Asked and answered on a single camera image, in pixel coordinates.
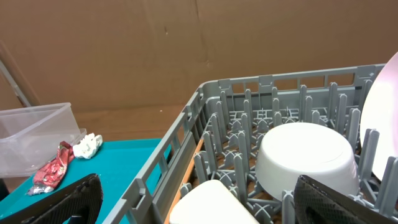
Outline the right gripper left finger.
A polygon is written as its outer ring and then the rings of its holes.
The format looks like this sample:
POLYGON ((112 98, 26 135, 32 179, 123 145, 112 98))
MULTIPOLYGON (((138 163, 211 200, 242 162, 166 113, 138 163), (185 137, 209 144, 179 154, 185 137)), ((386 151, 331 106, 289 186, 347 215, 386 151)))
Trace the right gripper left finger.
POLYGON ((1 223, 95 223, 103 203, 100 177, 89 174, 1 223))

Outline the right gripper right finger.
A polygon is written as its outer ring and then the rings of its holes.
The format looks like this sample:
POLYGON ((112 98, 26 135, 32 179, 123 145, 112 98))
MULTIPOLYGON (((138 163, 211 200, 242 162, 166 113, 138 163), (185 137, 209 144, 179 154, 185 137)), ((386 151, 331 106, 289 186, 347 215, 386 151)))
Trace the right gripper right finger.
POLYGON ((294 189, 295 215, 300 224, 394 224, 319 181, 301 175, 294 189))

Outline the red foil snack wrapper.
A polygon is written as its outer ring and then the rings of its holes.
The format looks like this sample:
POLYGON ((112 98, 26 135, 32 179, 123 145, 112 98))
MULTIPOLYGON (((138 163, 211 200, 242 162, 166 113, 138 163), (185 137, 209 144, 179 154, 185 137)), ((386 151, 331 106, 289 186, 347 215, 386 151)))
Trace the red foil snack wrapper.
POLYGON ((33 178, 28 195, 46 194, 55 190, 67 173, 68 165, 74 159, 72 146, 62 141, 54 159, 41 167, 33 178))

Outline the white round bowl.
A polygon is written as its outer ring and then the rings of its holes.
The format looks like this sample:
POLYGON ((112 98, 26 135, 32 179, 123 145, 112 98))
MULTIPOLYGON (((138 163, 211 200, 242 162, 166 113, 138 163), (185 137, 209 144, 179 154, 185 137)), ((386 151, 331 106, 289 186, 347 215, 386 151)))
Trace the white round bowl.
POLYGON ((359 193, 351 144, 340 133, 313 123, 287 123, 272 128, 261 141, 255 175, 261 187, 282 200, 300 175, 307 175, 343 194, 359 193))

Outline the white napkin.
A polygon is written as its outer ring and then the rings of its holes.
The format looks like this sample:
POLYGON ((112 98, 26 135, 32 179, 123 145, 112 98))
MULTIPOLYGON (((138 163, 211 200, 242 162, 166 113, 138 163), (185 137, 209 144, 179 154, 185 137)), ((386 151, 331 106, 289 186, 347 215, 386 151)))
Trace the white napkin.
POLYGON ((73 154, 79 159, 91 159, 103 143, 102 135, 90 133, 86 135, 77 145, 73 146, 73 154))

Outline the wooden chopstick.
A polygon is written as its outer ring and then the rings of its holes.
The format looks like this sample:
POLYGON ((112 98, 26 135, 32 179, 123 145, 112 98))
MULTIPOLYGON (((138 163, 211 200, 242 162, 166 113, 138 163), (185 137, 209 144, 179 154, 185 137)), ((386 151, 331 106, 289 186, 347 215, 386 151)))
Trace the wooden chopstick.
POLYGON ((170 209, 168 211, 168 214, 166 216, 164 224, 169 224, 170 223, 171 211, 173 210, 174 206, 176 206, 176 204, 179 202, 179 200, 181 199, 181 196, 182 196, 182 194, 180 192, 180 188, 183 186, 183 184, 186 184, 189 181, 189 178, 191 176, 191 173, 192 173, 192 170, 193 170, 193 166, 194 166, 193 158, 194 158, 195 154, 198 153, 202 149, 203 142, 204 142, 204 140, 203 140, 203 138, 201 138, 199 140, 199 142, 198 142, 198 144, 196 146, 196 149, 194 150, 192 156, 190 157, 190 162, 189 162, 189 164, 187 166, 187 169, 186 169, 186 171, 185 171, 185 173, 183 175, 182 181, 181 181, 180 185, 177 188, 177 193, 175 194, 174 200, 173 200, 173 202, 172 202, 172 204, 170 206, 170 209))

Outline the white paper cup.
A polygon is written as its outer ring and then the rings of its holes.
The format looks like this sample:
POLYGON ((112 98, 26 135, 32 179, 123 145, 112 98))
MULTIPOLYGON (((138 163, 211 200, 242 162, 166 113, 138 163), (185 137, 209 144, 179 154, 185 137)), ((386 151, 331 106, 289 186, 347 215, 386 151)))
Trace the white paper cup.
POLYGON ((169 222, 251 224, 257 223, 257 220, 219 180, 208 180, 177 202, 170 213, 169 222))

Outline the pink round plate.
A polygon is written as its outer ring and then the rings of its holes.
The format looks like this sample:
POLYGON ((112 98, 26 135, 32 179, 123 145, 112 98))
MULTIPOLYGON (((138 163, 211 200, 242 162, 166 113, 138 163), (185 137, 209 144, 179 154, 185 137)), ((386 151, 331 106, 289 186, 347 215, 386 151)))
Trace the pink round plate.
POLYGON ((382 180, 389 157, 397 156, 397 55, 380 71, 364 102, 361 142, 367 129, 379 132, 372 172, 382 180))

